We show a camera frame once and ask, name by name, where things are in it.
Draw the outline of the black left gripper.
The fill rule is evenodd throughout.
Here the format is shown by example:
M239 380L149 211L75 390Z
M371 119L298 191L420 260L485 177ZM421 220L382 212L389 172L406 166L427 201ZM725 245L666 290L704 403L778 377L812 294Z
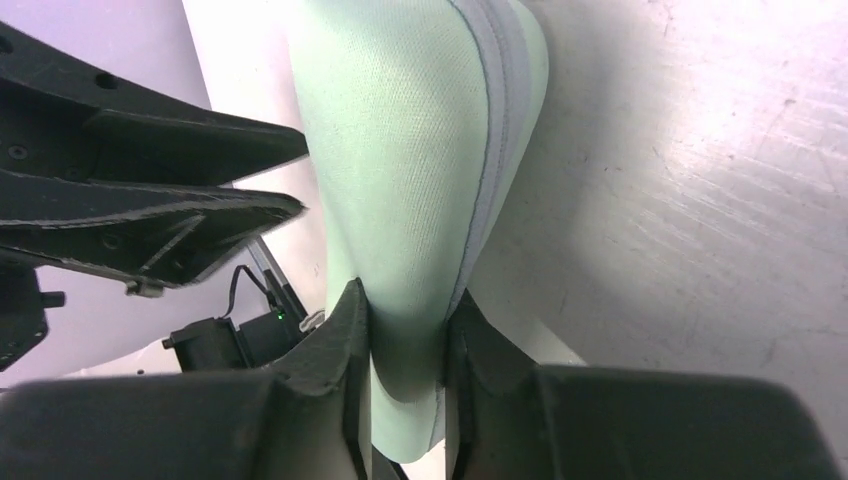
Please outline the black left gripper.
M1 254L153 288L204 281L262 234L301 215L281 193L220 187L79 183L1 173ZM33 267L1 263L1 370L49 333L45 311L63 291L42 292Z

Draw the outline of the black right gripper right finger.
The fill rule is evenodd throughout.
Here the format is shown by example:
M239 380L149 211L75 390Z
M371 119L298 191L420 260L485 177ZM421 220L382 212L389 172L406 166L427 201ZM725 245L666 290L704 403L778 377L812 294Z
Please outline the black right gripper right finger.
M542 365L470 295L448 323L451 479L837 479L806 407L761 380Z

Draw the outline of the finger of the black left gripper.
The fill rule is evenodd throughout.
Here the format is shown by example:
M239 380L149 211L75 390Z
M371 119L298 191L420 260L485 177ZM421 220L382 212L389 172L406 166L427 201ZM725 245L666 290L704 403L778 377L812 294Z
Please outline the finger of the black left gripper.
M70 181L219 186L307 154L290 127L206 110L1 26L1 167Z

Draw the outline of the mint green umbrella case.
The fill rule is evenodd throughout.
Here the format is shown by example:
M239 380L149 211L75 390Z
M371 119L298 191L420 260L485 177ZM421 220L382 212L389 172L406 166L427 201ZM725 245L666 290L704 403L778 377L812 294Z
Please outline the mint green umbrella case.
M288 36L326 227L326 302L370 305L373 445L445 434L444 325L539 119L543 30L518 1L299 1Z

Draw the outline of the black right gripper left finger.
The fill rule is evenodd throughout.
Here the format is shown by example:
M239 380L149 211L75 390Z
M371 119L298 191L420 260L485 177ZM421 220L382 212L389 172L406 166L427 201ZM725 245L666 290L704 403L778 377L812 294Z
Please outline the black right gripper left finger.
M330 318L270 366L83 378L1 398L5 479L366 479L368 301L349 282Z

